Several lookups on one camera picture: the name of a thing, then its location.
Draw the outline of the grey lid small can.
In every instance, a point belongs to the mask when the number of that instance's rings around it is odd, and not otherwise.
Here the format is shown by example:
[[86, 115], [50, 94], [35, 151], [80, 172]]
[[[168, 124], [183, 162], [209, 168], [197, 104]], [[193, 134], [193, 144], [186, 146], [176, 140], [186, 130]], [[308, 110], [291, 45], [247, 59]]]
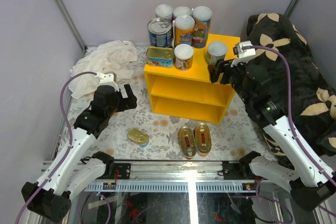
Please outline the grey lid small can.
[[205, 61], [208, 65], [215, 65], [220, 59], [224, 59], [227, 53], [227, 46], [223, 42], [214, 41], [207, 47]]

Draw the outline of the white lid small can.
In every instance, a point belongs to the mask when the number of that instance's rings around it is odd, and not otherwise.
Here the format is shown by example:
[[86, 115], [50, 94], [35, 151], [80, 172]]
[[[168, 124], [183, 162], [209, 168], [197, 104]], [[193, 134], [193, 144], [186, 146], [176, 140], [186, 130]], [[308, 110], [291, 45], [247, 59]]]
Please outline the white lid small can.
[[191, 69], [193, 63], [194, 49], [188, 44], [177, 45], [174, 49], [175, 67], [178, 70], [186, 71]]

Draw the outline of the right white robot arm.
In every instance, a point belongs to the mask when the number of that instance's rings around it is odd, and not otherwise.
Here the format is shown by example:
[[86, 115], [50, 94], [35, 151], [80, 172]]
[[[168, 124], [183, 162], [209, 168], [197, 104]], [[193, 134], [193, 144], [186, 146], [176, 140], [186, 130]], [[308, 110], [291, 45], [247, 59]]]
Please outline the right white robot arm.
[[232, 63], [218, 60], [215, 65], [208, 65], [211, 83], [230, 84], [244, 102], [250, 119], [279, 145], [293, 165], [293, 169], [288, 169], [253, 152], [239, 166], [240, 175], [245, 179], [263, 177], [289, 192], [303, 210], [315, 210], [335, 193], [335, 171], [290, 126], [282, 106], [269, 93], [271, 78], [267, 70], [258, 65]]

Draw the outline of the blue labelled gold-top can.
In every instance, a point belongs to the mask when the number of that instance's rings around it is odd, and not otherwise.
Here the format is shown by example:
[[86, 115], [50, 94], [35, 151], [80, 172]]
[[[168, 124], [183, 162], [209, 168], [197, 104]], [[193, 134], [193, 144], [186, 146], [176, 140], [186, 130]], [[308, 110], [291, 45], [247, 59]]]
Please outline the blue labelled gold-top can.
[[154, 18], [149, 21], [148, 34], [150, 46], [169, 48], [172, 44], [172, 23], [165, 18]]

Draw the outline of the orange blue tall canister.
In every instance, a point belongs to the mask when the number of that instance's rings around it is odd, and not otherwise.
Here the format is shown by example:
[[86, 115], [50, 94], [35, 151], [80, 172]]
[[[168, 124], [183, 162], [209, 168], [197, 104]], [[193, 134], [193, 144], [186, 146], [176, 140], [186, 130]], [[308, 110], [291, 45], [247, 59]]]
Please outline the orange blue tall canister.
[[175, 46], [180, 44], [192, 44], [193, 29], [195, 25], [195, 20], [190, 15], [181, 15], [176, 17], [174, 23], [175, 29]]

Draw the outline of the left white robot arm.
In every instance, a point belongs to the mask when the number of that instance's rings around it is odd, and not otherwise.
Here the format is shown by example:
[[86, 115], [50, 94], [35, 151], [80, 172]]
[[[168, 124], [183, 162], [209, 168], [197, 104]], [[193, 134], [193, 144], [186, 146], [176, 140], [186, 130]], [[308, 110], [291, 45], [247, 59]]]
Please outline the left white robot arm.
[[77, 117], [70, 128], [70, 140], [52, 164], [35, 183], [26, 182], [22, 195], [27, 209], [60, 222], [71, 207], [72, 200], [97, 178], [109, 179], [115, 175], [114, 158], [104, 152], [94, 153], [89, 161], [74, 173], [87, 149], [108, 126], [116, 112], [137, 107], [137, 98], [129, 84], [124, 85], [127, 97], [111, 85], [98, 86], [90, 105]]

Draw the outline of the gold rectangular tin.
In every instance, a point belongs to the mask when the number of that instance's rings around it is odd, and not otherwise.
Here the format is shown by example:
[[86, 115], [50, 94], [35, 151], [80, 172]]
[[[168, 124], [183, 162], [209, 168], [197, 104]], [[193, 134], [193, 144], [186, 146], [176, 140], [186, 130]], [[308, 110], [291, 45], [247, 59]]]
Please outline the gold rectangular tin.
[[146, 51], [146, 57], [149, 66], [172, 68], [174, 50], [172, 48], [149, 47]]
[[131, 142], [141, 147], [146, 147], [149, 143], [149, 135], [136, 128], [131, 128], [127, 133], [127, 137]]

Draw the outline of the white red snack canister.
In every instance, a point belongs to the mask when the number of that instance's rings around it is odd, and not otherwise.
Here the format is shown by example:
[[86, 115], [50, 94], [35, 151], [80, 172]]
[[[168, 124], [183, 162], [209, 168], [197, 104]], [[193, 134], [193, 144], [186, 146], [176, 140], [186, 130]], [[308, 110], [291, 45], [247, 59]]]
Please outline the white red snack canister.
[[190, 8], [186, 7], [186, 6], [179, 6], [176, 7], [175, 9], [173, 9], [173, 19], [175, 20], [177, 17], [179, 16], [183, 16], [183, 15], [192, 15], [192, 11]]

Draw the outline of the white orange snack canister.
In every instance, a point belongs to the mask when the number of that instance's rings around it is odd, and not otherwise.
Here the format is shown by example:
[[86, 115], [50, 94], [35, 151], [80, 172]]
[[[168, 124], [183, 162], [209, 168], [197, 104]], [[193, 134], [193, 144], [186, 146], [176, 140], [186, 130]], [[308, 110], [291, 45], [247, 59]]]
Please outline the white orange snack canister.
[[155, 8], [157, 18], [164, 18], [173, 21], [173, 7], [167, 4], [160, 4]]

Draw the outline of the clear jar colourful candy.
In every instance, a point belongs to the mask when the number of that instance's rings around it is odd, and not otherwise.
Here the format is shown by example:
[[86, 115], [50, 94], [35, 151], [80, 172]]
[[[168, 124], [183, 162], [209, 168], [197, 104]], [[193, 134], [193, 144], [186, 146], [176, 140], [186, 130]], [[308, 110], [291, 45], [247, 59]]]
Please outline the clear jar colourful candy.
[[212, 11], [209, 7], [198, 6], [192, 11], [195, 25], [192, 34], [192, 46], [204, 48], [207, 43], [208, 33], [211, 26]]

